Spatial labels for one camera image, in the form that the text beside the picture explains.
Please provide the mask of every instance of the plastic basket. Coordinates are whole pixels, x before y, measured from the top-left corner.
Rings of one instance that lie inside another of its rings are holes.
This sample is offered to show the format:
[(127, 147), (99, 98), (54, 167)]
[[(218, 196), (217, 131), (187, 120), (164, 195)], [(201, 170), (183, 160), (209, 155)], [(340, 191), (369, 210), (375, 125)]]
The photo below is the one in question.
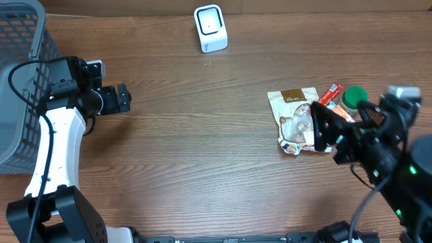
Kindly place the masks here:
[[(0, 2), (0, 173), (32, 173), (41, 134), (36, 112), (10, 90), (11, 68), (28, 60), (60, 56), (38, 1)], [(49, 80), (49, 66), (43, 63), (24, 66), (13, 75), (14, 86), (35, 105)]]

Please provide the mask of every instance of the wooden table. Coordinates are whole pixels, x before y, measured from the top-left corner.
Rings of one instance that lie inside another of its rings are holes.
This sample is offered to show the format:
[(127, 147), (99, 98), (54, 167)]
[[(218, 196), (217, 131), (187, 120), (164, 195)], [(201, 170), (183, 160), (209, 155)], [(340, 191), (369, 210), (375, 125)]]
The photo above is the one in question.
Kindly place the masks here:
[[(192, 16), (48, 19), (64, 55), (107, 65), (127, 84), (129, 113), (98, 117), (82, 141), (80, 185), (110, 226), (145, 236), (315, 231), (349, 220), (368, 188), (331, 155), (284, 155), (267, 92), (332, 82), (422, 88), (411, 137), (431, 133), (429, 12), (226, 16), (226, 50), (202, 54)], [(0, 242), (29, 175), (0, 177)], [(358, 229), (397, 242), (397, 217), (376, 196)]]

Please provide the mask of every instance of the snack bag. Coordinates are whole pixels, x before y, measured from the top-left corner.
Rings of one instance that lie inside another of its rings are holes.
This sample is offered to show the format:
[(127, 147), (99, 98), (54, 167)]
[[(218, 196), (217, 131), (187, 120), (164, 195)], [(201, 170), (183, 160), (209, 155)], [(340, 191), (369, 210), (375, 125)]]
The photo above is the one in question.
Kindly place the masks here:
[(309, 106), (318, 101), (315, 88), (268, 92), (271, 109), (279, 126), (279, 144), (285, 153), (315, 151), (313, 122)]

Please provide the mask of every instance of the green bottle cap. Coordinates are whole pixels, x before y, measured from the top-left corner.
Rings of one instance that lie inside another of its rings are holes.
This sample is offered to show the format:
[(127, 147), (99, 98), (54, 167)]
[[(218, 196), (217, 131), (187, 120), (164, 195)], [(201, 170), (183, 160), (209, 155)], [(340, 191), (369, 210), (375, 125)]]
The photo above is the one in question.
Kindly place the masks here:
[(342, 102), (350, 109), (357, 109), (359, 101), (367, 101), (367, 93), (362, 87), (351, 86), (342, 95)]

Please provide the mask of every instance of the brown label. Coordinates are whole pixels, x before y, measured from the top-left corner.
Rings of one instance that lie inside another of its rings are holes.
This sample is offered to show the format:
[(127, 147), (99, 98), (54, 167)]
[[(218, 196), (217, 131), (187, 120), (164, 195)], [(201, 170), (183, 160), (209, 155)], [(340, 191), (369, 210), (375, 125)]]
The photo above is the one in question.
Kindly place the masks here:
[(281, 91), (283, 100), (285, 103), (297, 102), (297, 101), (306, 101), (304, 97), (303, 91), (301, 88), (295, 90), (284, 90)]

